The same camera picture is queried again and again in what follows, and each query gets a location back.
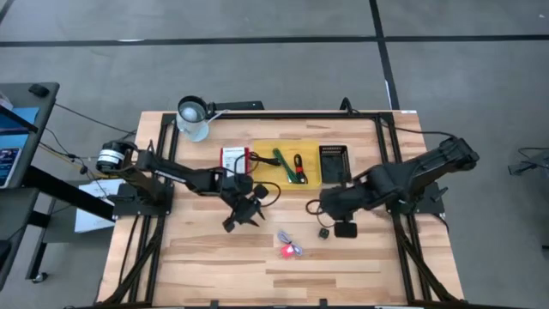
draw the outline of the yellow board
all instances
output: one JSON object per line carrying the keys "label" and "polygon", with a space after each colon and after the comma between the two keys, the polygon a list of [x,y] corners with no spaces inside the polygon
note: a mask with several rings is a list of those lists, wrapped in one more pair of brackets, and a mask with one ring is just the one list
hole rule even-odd
{"label": "yellow board", "polygon": [[315,190],[322,185],[320,171],[320,154],[318,141],[306,140],[255,140],[253,151],[263,158],[274,158],[273,149],[278,148],[287,165],[295,172],[293,157],[301,155],[303,159],[303,171],[309,180],[308,184],[297,185],[288,181],[284,167],[274,167],[269,164],[259,163],[252,177],[254,181],[270,181],[281,187],[282,190]]}

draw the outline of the wooden tabletop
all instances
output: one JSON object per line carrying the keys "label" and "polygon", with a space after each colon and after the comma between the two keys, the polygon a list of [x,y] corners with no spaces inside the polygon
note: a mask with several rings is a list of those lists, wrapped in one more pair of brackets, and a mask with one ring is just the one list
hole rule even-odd
{"label": "wooden tabletop", "polygon": [[[136,135],[139,148],[154,144],[162,112],[144,112]],[[420,130],[415,113],[395,112],[396,126]],[[165,157],[169,138],[166,134]],[[390,151],[389,133],[385,138]],[[209,136],[198,143],[180,134],[176,162],[191,168],[219,165],[220,148],[251,147],[256,139],[313,139],[321,145],[347,145],[353,174],[381,163],[375,126],[368,119],[215,120]],[[419,134],[398,131],[404,160],[425,152]],[[358,211],[357,239],[317,237],[317,218],[305,212],[305,203],[318,191],[283,191],[280,200],[264,210],[260,227],[236,226],[226,233],[221,223],[230,209],[218,197],[199,197],[176,185],[172,214],[166,218],[160,266],[154,293],[155,306],[221,305],[330,305],[405,304],[395,235],[383,208]],[[442,284],[462,297],[455,261],[445,226],[432,215],[417,215],[419,238],[426,263]],[[133,217],[119,219],[100,286],[104,300],[118,284]],[[283,259],[276,233],[284,230],[304,248],[304,255]],[[134,262],[138,231],[130,247],[125,270]],[[414,291],[421,292],[417,270],[410,260]],[[143,270],[139,300],[144,299],[148,266]]]}

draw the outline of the gray carpet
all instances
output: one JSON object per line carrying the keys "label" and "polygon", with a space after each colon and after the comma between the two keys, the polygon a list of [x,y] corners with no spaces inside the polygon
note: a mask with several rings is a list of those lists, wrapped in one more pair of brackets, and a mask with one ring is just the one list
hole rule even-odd
{"label": "gray carpet", "polygon": [[[509,0],[383,0],[386,35],[549,33],[549,4]],[[260,35],[373,35],[367,1],[15,0],[0,41],[168,39]],[[465,296],[472,302],[544,308],[549,303],[546,176],[511,177],[519,147],[549,146],[547,42],[388,44],[402,109],[425,130],[463,136],[480,154],[470,173],[441,185]],[[268,109],[388,109],[375,43],[0,48],[0,82],[59,82],[60,104],[126,130],[143,110],[175,109],[182,96],[262,100]],[[48,127],[65,148],[96,155],[119,132],[54,109]],[[429,148],[440,138],[425,138]],[[53,146],[45,134],[43,142]],[[61,179],[77,170],[39,150],[34,164]],[[44,209],[48,198],[40,199]],[[109,238],[51,245],[43,283],[23,277],[38,229],[27,229],[2,308],[89,305]]]}

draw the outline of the caster wheel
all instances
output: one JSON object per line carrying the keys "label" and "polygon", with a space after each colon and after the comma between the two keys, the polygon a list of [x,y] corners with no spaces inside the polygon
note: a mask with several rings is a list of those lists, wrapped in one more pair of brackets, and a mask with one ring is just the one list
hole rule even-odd
{"label": "caster wheel", "polygon": [[46,273],[39,273],[36,278],[33,279],[33,283],[41,283],[45,281],[45,279],[48,278],[48,274]]}

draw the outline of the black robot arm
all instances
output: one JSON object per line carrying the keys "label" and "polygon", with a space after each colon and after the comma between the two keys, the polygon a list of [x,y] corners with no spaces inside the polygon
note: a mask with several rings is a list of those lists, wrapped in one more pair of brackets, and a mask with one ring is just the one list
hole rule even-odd
{"label": "black robot arm", "polygon": [[371,210],[394,201],[414,202],[433,181],[446,173],[471,170],[478,160],[465,140],[451,137],[409,161],[374,166],[354,177],[351,187],[322,190],[319,213],[345,221],[359,209]]}
{"label": "black robot arm", "polygon": [[[135,163],[131,161],[134,153],[137,153]],[[96,167],[104,174],[124,179],[136,189],[136,197],[120,196],[120,194],[109,196],[113,202],[137,198],[141,203],[153,207],[170,203],[171,201],[167,199],[171,196],[166,194],[166,186],[157,178],[144,174],[150,172],[184,184],[190,191],[200,196],[220,197],[232,209],[229,217],[223,222],[227,232],[234,229],[235,222],[258,226],[251,219],[256,213],[264,219],[259,199],[266,197],[268,190],[263,185],[257,185],[254,188],[253,179],[247,174],[234,175],[223,167],[188,168],[160,158],[152,146],[147,150],[140,150],[134,143],[123,141],[105,143]]]}

